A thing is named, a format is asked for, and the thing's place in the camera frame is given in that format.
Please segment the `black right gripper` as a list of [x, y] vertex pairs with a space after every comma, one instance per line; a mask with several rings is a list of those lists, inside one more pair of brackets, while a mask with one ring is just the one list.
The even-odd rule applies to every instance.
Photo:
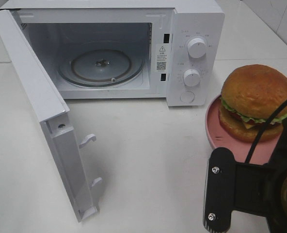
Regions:
[[236, 210], [264, 216], [271, 233], [287, 233], [287, 119], [267, 163], [237, 163]]

